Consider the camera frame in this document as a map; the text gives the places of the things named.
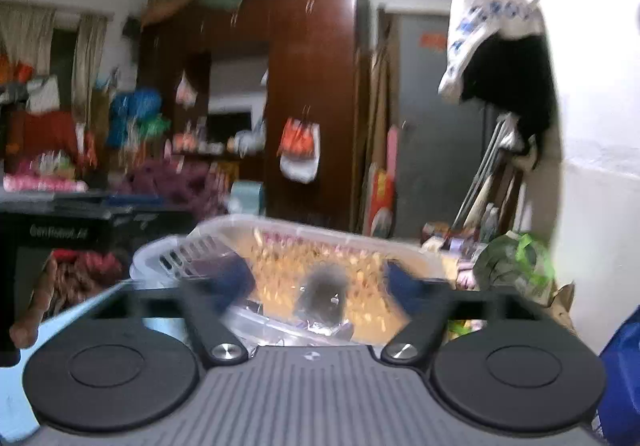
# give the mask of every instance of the hanging bag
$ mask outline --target hanging bag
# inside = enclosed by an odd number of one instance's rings
[[[278,149],[282,174],[303,184],[315,180],[320,162],[320,126],[307,120],[308,112],[305,107],[302,121],[287,119]]]

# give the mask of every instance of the green plastic bag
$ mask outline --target green plastic bag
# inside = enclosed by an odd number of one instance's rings
[[[524,297],[548,306],[556,276],[546,247],[530,235],[503,235],[482,251],[474,265],[481,290],[511,285]]]
[[[160,137],[171,126],[171,121],[163,119],[161,115],[140,123],[140,137],[143,140]]]

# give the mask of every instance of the red bag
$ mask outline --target red bag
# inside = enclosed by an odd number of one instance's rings
[[[306,120],[308,108],[303,111],[303,120],[289,117],[282,130],[278,155],[293,159],[309,159],[314,156],[314,135],[311,124]]]

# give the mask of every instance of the metal screw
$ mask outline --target metal screw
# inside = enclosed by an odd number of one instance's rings
[[[412,360],[418,350],[411,343],[394,343],[386,347],[386,353],[395,360]]]
[[[220,361],[231,361],[242,355],[242,349],[233,343],[222,343],[211,349],[211,355]]]

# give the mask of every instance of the gray door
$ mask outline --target gray door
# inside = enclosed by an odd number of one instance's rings
[[[438,96],[446,52],[436,47],[449,18],[398,16],[401,132],[396,172],[398,238],[419,238],[426,222],[451,224],[482,156],[482,109]]]

